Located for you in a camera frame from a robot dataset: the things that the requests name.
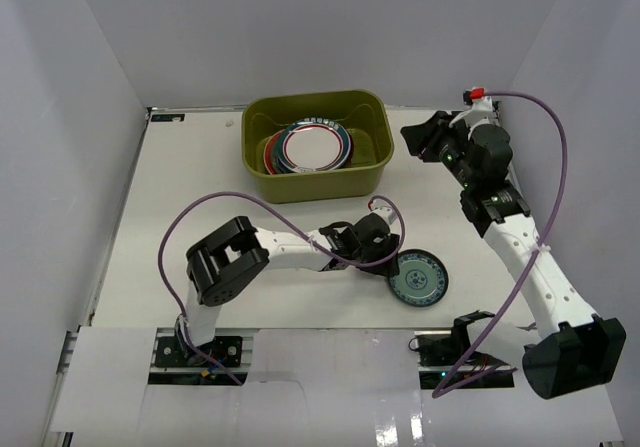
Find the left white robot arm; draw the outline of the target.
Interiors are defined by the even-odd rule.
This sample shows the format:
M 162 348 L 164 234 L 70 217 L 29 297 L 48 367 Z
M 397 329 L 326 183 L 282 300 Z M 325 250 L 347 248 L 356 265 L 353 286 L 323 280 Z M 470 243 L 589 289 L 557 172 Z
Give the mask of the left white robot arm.
M 177 354 L 191 366 L 205 363 L 222 306 L 264 270 L 332 272 L 357 263 L 372 275 L 397 275 L 401 237 L 391 232 L 397 220 L 391 208 L 378 207 L 354 224 L 335 222 L 301 238 L 233 218 L 187 251 L 189 291 L 186 313 L 175 324 Z

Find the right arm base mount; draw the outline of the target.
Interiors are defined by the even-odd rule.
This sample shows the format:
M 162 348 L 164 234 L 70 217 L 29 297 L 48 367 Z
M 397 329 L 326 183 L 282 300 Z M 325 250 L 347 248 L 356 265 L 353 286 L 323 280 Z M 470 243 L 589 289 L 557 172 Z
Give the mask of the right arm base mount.
M 408 349 L 419 357 L 419 381 L 422 390 L 435 389 L 446 377 L 448 370 L 471 345 L 466 328 L 469 325 L 475 326 L 480 320 L 492 317 L 492 313 L 477 310 L 456 318 L 453 327 L 446 334 L 419 334 L 408 342 Z M 512 388 L 514 380 L 510 367 L 501 360 L 482 352 L 474 352 L 448 385 L 466 380 L 493 367 L 496 367 L 495 371 L 473 383 L 466 384 L 463 389 Z

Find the grey deer plate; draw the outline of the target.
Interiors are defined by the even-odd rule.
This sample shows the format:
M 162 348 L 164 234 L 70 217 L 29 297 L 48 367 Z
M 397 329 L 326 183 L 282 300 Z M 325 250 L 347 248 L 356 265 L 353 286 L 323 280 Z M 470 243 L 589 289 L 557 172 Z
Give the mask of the grey deer plate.
M 270 140 L 270 162 L 271 162 L 271 169 L 272 169 L 273 175 L 279 175 L 282 173 L 279 167 L 278 157 L 276 153 L 277 140 L 280 137 L 280 135 L 281 135 L 281 131 L 275 133 Z

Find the dark red rimmed plate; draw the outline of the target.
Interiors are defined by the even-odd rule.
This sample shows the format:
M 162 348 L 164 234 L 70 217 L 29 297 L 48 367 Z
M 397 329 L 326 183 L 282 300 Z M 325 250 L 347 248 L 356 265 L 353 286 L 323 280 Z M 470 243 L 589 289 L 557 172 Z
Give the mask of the dark red rimmed plate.
M 347 168 L 350 165 L 353 158 L 354 148 L 355 148 L 355 141 L 351 131 L 347 129 L 346 133 L 348 135 L 348 142 L 346 143 L 346 152 L 345 152 L 344 162 L 342 163 L 342 168 Z

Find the white plate striped rim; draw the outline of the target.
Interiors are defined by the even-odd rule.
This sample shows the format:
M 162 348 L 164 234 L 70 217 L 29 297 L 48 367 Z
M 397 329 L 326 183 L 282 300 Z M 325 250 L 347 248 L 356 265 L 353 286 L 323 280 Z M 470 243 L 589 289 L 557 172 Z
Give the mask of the white plate striped rim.
M 307 117 L 287 128 L 284 152 L 291 172 L 324 172 L 342 167 L 348 135 L 339 122 Z

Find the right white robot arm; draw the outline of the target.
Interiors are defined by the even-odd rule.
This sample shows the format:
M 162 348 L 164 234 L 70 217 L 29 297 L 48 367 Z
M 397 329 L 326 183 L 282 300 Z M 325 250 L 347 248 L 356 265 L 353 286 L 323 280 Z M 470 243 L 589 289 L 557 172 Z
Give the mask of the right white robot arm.
M 436 112 L 405 126 L 409 153 L 442 164 L 462 187 L 466 218 L 514 278 L 536 324 L 538 341 L 496 315 L 474 313 L 454 322 L 453 357 L 472 366 L 490 354 L 523 371 L 543 399 L 609 383 L 626 331 L 604 319 L 577 292 L 538 233 L 530 208 L 508 180 L 509 134 L 495 119 L 469 124 L 468 114 Z

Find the red and teal plate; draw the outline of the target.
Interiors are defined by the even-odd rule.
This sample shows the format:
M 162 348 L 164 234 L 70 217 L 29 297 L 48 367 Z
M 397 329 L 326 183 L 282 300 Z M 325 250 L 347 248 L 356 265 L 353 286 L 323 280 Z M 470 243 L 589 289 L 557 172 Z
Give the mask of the red and teal plate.
M 264 148 L 264 153 L 263 153 L 263 162 L 266 168 L 266 171 L 270 174 L 270 175 L 277 175 L 278 171 L 277 169 L 273 166 L 273 156 L 272 156 L 272 148 L 273 148 L 273 144 L 276 141 L 276 135 L 272 135 Z

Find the orange sunburst plate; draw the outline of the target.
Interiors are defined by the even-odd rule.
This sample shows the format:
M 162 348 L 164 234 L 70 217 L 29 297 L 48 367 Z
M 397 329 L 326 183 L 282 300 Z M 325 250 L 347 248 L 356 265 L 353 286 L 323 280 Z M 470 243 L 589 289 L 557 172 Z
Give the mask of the orange sunburst plate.
M 280 138 L 278 140 L 279 156 L 280 156 L 280 160 L 281 160 L 282 164 L 288 170 L 288 173 L 291 173 L 291 169 L 290 169 L 288 161 L 286 160 L 286 155 L 285 155 L 285 152 L 284 152 L 284 141 L 285 141 L 285 139 L 287 137 L 289 129 L 288 128 L 284 128 L 282 130 L 283 130 L 283 133 L 282 133 L 282 135 L 280 136 Z

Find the teal scalloped plate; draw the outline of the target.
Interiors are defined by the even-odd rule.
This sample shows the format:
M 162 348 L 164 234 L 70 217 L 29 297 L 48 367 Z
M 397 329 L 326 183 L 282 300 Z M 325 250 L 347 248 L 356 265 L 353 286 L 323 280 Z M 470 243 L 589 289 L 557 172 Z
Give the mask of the teal scalloped plate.
M 282 164 L 282 162 L 280 160 L 279 150 L 278 150 L 278 140 L 277 140 L 277 146 L 276 146 L 276 153 L 277 153 L 277 157 L 278 157 L 278 163 L 279 163 L 279 167 L 280 167 L 280 169 L 282 171 L 281 174 L 285 174 L 285 173 L 288 173 L 288 170 L 285 168 L 285 166 Z

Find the small blue patterned plate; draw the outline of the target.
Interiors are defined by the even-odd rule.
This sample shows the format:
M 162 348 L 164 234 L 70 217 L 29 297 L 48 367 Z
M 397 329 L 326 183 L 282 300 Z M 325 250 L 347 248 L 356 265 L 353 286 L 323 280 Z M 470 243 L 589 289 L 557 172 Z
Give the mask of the small blue patterned plate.
M 387 278 L 394 295 L 412 307 L 426 308 L 438 303 L 447 293 L 449 275 L 442 261 L 421 249 L 398 254 L 399 271 Z

